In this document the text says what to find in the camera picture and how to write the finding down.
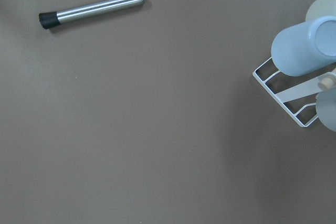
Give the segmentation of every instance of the silver cylinder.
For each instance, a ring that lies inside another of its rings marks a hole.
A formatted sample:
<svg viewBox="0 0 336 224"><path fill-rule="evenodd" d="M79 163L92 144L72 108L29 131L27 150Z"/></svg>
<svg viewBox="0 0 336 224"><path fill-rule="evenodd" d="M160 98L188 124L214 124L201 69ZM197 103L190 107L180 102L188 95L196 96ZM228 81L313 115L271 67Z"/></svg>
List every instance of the silver cylinder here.
<svg viewBox="0 0 336 224"><path fill-rule="evenodd" d="M143 4L144 0L107 0L57 12L61 24Z"/></svg>

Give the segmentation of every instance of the blue cup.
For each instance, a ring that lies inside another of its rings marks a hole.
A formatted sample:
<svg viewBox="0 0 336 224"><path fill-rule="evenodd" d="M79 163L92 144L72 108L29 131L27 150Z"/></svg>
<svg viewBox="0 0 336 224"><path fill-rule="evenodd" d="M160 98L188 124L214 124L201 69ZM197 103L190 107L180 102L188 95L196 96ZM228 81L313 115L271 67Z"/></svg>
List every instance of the blue cup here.
<svg viewBox="0 0 336 224"><path fill-rule="evenodd" d="M275 66L302 76L336 62L336 16L323 16L282 30L271 49Z"/></svg>

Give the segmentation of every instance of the brown surface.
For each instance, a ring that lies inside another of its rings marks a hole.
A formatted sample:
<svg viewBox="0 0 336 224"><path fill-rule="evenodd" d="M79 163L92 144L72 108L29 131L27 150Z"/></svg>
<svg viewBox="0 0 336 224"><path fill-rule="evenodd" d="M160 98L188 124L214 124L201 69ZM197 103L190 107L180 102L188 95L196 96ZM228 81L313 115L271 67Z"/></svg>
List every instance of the brown surface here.
<svg viewBox="0 0 336 224"><path fill-rule="evenodd" d="M336 135L252 78L314 0L0 0L0 223L335 223Z"/></svg>

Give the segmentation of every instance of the black rubber tip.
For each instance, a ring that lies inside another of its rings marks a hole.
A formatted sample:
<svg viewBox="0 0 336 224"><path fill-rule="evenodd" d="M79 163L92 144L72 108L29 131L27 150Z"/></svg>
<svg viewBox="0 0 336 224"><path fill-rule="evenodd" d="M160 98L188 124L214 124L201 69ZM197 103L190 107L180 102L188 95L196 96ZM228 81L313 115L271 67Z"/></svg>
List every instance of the black rubber tip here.
<svg viewBox="0 0 336 224"><path fill-rule="evenodd" d="M40 13L38 18L44 29L50 29L61 24L58 21L57 12Z"/></svg>

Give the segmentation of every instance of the stainless steel muddler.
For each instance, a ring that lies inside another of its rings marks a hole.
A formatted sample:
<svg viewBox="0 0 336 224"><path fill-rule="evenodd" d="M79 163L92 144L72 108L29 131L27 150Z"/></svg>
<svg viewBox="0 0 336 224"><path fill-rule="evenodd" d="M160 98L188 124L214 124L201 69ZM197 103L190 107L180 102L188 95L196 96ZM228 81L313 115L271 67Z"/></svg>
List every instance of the stainless steel muddler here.
<svg viewBox="0 0 336 224"><path fill-rule="evenodd" d="M142 5L143 3L144 0L107 0L69 10L62 10L60 12L40 13L38 17L42 27L44 29L50 29L81 18L114 12L116 10Z"/></svg>

